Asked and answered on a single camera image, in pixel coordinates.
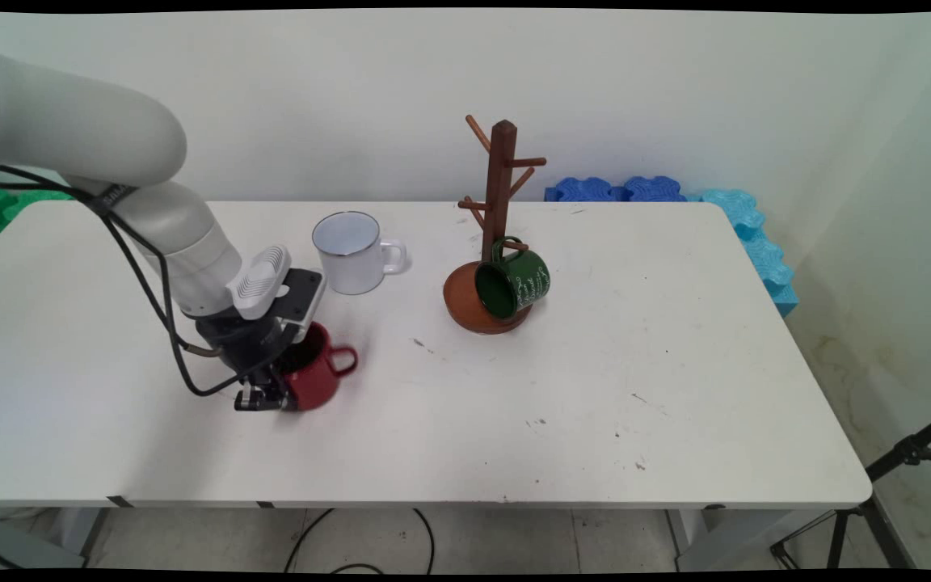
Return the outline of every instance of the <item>red mug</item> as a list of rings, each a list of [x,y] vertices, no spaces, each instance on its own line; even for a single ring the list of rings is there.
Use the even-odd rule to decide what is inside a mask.
[[[354,364],[337,369],[333,355],[348,353]],[[329,332],[321,324],[311,323],[307,335],[299,344],[289,346],[280,358],[280,371],[295,410],[311,410],[329,401],[336,393],[339,379],[358,368],[358,352],[351,346],[333,347]]]

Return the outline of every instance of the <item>green enamel mug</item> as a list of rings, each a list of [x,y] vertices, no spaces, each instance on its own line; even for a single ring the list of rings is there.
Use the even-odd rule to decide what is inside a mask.
[[[516,251],[514,255],[502,257],[502,245],[506,240],[522,243],[514,236],[495,240],[491,261],[480,263],[475,276],[480,302],[499,319],[509,319],[518,310],[538,301],[548,294],[551,285],[548,268],[535,251]]]

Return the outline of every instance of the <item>white mug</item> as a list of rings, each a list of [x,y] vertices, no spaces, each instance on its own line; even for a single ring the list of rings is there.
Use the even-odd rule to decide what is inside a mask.
[[[372,291],[384,275],[404,272],[407,268],[404,243],[381,240],[380,222],[356,210],[322,218],[314,225],[311,242],[318,248],[318,257],[322,258],[329,288],[344,295]],[[398,262],[385,263],[383,247],[398,248]]]

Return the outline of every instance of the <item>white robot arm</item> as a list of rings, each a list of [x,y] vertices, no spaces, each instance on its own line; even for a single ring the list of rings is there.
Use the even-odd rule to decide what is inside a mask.
[[[287,397],[281,372],[259,362],[303,338],[325,288],[321,273],[289,269],[289,255],[281,246],[267,248],[241,270],[240,254],[207,204],[170,181],[184,161],[185,132],[156,100],[110,82],[0,55],[0,165],[55,170],[71,187],[100,199],[117,192],[119,185],[132,187],[116,203],[111,201],[110,210],[166,257],[171,297],[196,320],[196,330],[222,361],[237,375],[254,370],[240,381],[251,384],[252,395],[261,398],[251,406],[254,399],[248,397],[242,408],[237,400],[237,409],[276,408]],[[143,244],[136,246],[162,275],[156,254]],[[277,250],[284,261],[273,260]],[[261,268],[276,269],[270,295],[242,293],[246,285],[240,288],[241,277]],[[251,291],[259,295],[258,287]],[[289,292],[292,287],[296,292]],[[293,299],[287,299],[277,309],[272,304],[278,303],[276,294],[296,296],[299,303],[293,306]],[[300,328],[298,334],[287,331],[291,323]],[[192,386],[174,350],[193,393],[213,394]]]
[[[185,132],[156,100],[0,55],[0,163],[55,170],[93,195],[139,187],[115,213],[166,255],[179,309],[206,316],[232,306],[225,284],[242,261],[207,204],[170,181],[184,162]]]

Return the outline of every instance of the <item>mug rim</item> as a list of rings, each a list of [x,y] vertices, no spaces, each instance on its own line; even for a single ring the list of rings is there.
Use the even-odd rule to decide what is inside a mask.
[[[491,308],[487,305],[487,302],[484,301],[483,295],[477,293],[477,298],[480,299],[480,303],[487,313],[493,314],[498,319],[509,319],[514,314],[520,310],[520,295],[516,293],[515,288],[512,287],[512,281],[509,280],[509,273],[505,272],[505,268],[502,268],[503,263],[496,263],[495,261],[484,261],[476,266],[475,272],[473,272],[473,285],[476,285],[477,279],[480,279],[481,270],[494,269],[494,272],[499,275],[499,283],[504,283],[506,289],[509,290],[509,293],[512,295],[512,313],[507,314],[507,316],[499,316],[498,314],[491,313]]]
[[[326,353],[330,349],[332,349],[332,338],[330,338],[329,331],[328,329],[326,329],[325,325],[322,325],[321,323],[318,323],[317,321],[313,321],[311,322],[311,324],[308,324],[307,329],[308,331],[311,331],[311,329],[317,329],[318,332],[321,332],[322,334],[321,349],[318,350],[318,354],[315,355],[314,359],[311,360],[310,364],[304,365],[303,368],[295,369],[292,372],[282,373],[282,377],[292,376],[295,373],[307,373],[311,369],[317,368],[318,364],[320,364],[320,362],[324,360]]]
[[[365,247],[358,248],[357,251],[351,251],[351,253],[330,253],[329,251],[322,250],[322,248],[318,247],[318,243],[315,242],[314,240],[314,233],[315,231],[318,231],[318,226],[320,226],[322,222],[328,221],[329,218],[335,217],[336,214],[361,214],[362,217],[372,218],[372,221],[376,222],[376,238],[374,238],[373,241],[370,242],[369,244],[366,244]],[[381,234],[380,222],[377,221],[376,217],[373,217],[372,214],[362,213],[361,210],[340,210],[339,213],[329,214],[328,217],[324,217],[322,218],[321,221],[315,222],[314,228],[311,229],[311,244],[314,245],[314,248],[315,250],[318,251],[318,253],[322,253],[323,255],[329,255],[330,257],[351,257],[351,255],[357,255],[358,253],[364,253],[365,251],[368,251],[369,248],[372,248],[374,244],[376,244],[377,240],[380,239],[380,234]]]

